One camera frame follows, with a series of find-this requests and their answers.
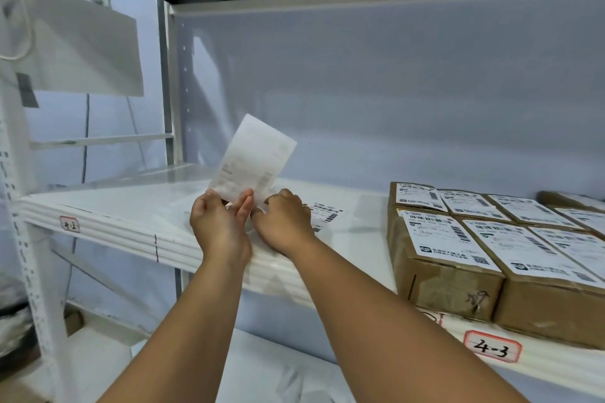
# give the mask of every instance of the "brown cardboard box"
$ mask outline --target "brown cardboard box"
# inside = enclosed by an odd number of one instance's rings
[[[397,206],[420,208],[435,214],[448,214],[448,208],[434,186],[411,184],[409,182],[391,182],[387,209],[387,243],[390,243],[392,239],[393,221],[397,217]]]
[[[605,239],[605,213],[568,207],[556,207],[554,210],[580,225],[583,230],[587,230],[595,236]]]
[[[485,198],[499,210],[510,216],[517,224],[545,226],[559,230],[581,230],[582,227],[543,206],[535,199],[502,194],[484,194]]]
[[[466,190],[440,189],[439,194],[453,216],[513,223],[509,216],[491,202],[488,202],[479,193]]]
[[[550,207],[571,207],[605,213],[605,202],[574,193],[540,191],[536,197],[540,204]]]
[[[506,275],[496,324],[605,349],[605,281],[525,227],[479,220],[463,224]]]
[[[538,226],[531,226],[529,229],[584,269],[601,280],[605,280],[605,241],[603,239],[586,232],[553,230]]]
[[[426,309],[491,319],[504,275],[449,216],[398,208],[391,262],[402,298]]]

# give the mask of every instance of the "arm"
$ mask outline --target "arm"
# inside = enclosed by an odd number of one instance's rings
[[[297,267],[358,403],[526,403],[457,339],[317,239],[298,196],[282,190],[252,218]]]
[[[227,210],[208,191],[190,223],[204,260],[143,350],[99,403],[214,403],[235,324],[244,269],[252,256],[243,225],[247,191]]]

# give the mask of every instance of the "4-3 label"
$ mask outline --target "4-3 label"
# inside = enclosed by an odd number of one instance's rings
[[[475,354],[485,355],[508,363],[516,363],[523,346],[517,341],[469,330],[464,335],[464,345]]]
[[[61,228],[65,231],[80,232],[80,223],[78,223],[78,219],[62,215],[59,217],[59,221],[61,222]]]

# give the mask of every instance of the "person's left hand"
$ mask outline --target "person's left hand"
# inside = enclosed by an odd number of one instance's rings
[[[193,203],[189,224],[204,252],[204,261],[222,260],[246,266],[252,258],[252,245],[244,224],[254,206],[251,188],[227,209],[214,190],[206,190]]]

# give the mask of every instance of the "paper slip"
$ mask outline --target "paper slip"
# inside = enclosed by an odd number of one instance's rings
[[[209,188],[234,202],[252,188],[255,206],[273,193],[271,186],[297,143],[252,115],[246,115],[231,139]]]

